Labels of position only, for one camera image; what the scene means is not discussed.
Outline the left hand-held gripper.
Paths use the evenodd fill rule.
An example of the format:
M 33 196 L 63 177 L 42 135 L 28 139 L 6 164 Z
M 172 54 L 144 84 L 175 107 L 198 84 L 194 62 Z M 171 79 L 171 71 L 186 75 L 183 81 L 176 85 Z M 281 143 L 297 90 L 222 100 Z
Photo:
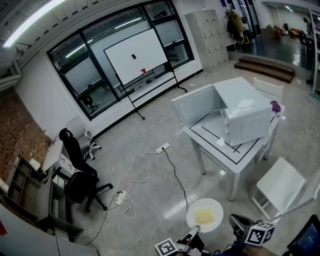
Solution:
M 202 256 L 204 243 L 198 236 L 200 229 L 199 225 L 195 225 L 182 239 L 173 241 L 168 238 L 156 244 L 154 247 L 157 255 L 178 256 L 181 253 L 182 256 Z

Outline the white round plate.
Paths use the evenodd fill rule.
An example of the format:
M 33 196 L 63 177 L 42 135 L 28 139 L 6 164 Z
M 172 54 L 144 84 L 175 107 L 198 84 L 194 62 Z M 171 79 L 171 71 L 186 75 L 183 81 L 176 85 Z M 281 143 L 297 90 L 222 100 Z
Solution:
M 195 225 L 198 225 L 195 221 L 195 213 L 197 210 L 211 208 L 214 214 L 214 222 L 201 224 L 200 233 L 209 233 L 214 231 L 223 221 L 224 210 L 221 204 L 212 198 L 202 198 L 194 202 L 188 209 L 186 214 L 186 221 L 190 228 L 193 228 Z

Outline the white microwave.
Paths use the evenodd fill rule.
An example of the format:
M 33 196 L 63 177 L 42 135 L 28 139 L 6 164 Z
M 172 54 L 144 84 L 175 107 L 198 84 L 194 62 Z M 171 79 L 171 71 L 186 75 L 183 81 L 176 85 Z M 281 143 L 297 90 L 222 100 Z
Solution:
M 195 89 L 172 99 L 183 127 L 201 118 L 218 118 L 218 132 L 230 146 L 267 135 L 272 105 L 243 77 L 236 77 Z

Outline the white table with black tape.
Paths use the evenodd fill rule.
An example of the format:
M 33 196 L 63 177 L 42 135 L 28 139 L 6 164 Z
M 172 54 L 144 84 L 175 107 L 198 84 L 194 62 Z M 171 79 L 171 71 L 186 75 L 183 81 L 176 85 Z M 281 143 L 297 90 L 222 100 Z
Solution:
M 222 137 L 222 118 L 217 113 L 208 113 L 183 128 L 191 139 L 202 175 L 206 173 L 202 155 L 206 155 L 222 170 L 230 174 L 229 201 L 232 202 L 235 199 L 242 171 L 247 165 L 253 160 L 258 162 L 261 157 L 266 160 L 269 158 L 281 116 L 286 109 L 283 104 L 280 107 L 279 113 L 271 114 L 268 128 L 272 134 L 236 146 L 230 146 L 228 143 L 224 146 L 217 144 Z

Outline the black tablet screen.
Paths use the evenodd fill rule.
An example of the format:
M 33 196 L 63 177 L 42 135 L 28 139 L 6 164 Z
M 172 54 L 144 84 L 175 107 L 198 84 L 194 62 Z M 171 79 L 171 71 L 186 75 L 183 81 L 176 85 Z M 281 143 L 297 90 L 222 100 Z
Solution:
M 287 248 L 292 256 L 320 256 L 320 220 L 315 214 Z

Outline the white power strip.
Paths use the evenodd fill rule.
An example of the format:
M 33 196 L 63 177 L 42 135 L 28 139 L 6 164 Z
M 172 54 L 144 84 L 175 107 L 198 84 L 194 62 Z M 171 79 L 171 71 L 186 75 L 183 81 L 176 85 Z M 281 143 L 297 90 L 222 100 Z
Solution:
M 167 150 L 170 147 L 170 144 L 168 142 L 166 142 L 165 144 L 163 144 L 162 146 L 160 146 L 159 148 L 156 149 L 156 152 L 158 154 L 162 153 L 163 151 Z

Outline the grey office chair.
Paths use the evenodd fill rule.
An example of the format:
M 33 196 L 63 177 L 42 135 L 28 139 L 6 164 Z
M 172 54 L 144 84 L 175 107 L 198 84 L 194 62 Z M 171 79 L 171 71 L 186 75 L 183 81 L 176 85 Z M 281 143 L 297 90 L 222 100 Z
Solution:
M 79 117 L 70 120 L 65 126 L 79 143 L 83 158 L 86 161 L 88 157 L 95 160 L 93 152 L 101 150 L 102 147 L 93 142 L 92 132 L 83 124 Z

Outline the grey desk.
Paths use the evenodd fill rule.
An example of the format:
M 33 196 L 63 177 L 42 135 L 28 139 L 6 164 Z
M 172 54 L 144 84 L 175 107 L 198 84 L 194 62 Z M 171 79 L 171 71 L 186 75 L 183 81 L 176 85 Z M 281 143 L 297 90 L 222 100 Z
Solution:
M 36 225 L 51 235 L 61 233 L 73 240 L 84 231 L 73 222 L 72 206 L 74 203 L 66 197 L 64 189 L 52 180 L 49 174 L 39 189 L 36 206 Z

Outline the brown wooden steps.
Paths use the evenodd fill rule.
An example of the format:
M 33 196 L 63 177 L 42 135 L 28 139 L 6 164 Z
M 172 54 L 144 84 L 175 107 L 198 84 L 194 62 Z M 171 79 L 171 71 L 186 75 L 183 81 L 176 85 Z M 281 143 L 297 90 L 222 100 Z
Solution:
M 290 84 L 296 76 L 295 69 L 292 67 L 248 56 L 240 57 L 234 64 L 234 68 L 264 75 L 287 84 Z

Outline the white desk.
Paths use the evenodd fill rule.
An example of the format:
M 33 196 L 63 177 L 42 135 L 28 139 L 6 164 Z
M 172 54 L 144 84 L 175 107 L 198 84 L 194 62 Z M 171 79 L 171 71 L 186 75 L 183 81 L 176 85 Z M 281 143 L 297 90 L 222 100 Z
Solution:
M 73 166 L 67 150 L 60 139 L 52 142 L 48 148 L 45 160 L 42 166 L 43 171 L 50 170 L 50 176 L 61 168 L 60 172 L 71 177 L 78 170 Z

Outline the grey wooden shelf unit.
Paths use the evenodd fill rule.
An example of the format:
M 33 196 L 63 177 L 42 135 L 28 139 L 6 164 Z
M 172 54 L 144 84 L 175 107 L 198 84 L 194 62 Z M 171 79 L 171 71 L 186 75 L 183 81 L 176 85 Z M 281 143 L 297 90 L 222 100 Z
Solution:
M 38 195 L 41 184 L 35 176 L 35 170 L 22 156 L 15 159 L 6 184 L 6 203 L 35 222 L 38 219 Z

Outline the whiteboard on black stand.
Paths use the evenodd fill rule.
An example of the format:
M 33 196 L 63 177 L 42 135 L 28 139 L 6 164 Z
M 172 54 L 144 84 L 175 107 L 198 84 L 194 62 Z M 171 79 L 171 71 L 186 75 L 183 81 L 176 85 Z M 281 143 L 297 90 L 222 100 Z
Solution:
M 177 79 L 174 71 L 171 70 L 172 75 L 165 82 L 151 85 L 151 89 L 144 93 L 136 91 L 133 98 L 125 89 L 127 84 L 134 84 L 144 79 L 149 72 L 159 66 L 170 63 L 154 28 L 121 40 L 103 51 L 132 105 L 155 89 Z

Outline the black framed window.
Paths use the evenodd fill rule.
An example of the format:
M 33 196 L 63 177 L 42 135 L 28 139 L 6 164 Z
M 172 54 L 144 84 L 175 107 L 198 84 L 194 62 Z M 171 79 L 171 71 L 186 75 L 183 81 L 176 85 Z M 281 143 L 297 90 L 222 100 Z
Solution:
M 138 33 L 155 29 L 169 64 L 125 85 L 130 98 L 145 93 L 172 76 L 171 70 L 194 59 L 173 0 L 150 0 L 110 13 L 78 29 L 47 55 L 80 109 L 89 120 L 123 100 L 129 100 L 104 49 Z

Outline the coat rack with coats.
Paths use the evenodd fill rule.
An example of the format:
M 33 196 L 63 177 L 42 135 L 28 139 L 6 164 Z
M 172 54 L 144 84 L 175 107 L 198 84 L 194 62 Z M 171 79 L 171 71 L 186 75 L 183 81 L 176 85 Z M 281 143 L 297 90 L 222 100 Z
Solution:
M 244 34 L 240 16 L 232 9 L 227 9 L 225 11 L 225 18 L 227 19 L 227 32 L 235 43 L 241 45 L 244 42 Z

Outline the long ceiling light strip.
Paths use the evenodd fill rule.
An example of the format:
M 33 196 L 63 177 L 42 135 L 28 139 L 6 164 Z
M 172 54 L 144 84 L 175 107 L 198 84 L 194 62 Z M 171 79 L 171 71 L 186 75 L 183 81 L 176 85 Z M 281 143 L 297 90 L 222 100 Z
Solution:
M 35 13 L 28 17 L 21 25 L 19 25 L 13 33 L 4 41 L 3 47 L 10 48 L 16 40 L 31 27 L 37 20 L 39 20 L 46 13 L 54 9 L 56 6 L 60 5 L 66 0 L 51 0 L 39 8 Z

